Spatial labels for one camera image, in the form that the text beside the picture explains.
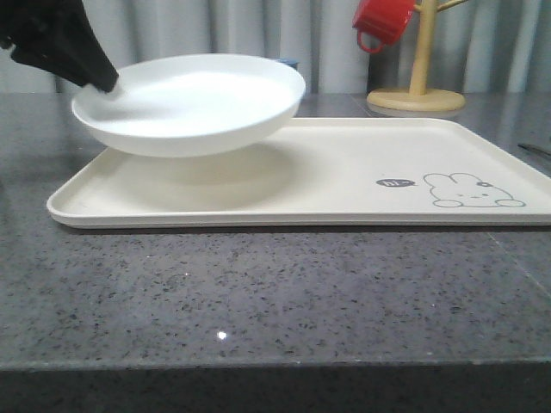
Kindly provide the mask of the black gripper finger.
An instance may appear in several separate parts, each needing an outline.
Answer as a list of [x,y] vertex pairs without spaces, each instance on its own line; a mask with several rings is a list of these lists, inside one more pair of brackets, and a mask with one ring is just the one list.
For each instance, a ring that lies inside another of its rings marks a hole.
[[2,1],[1,48],[80,87],[110,92],[119,78],[81,1]]

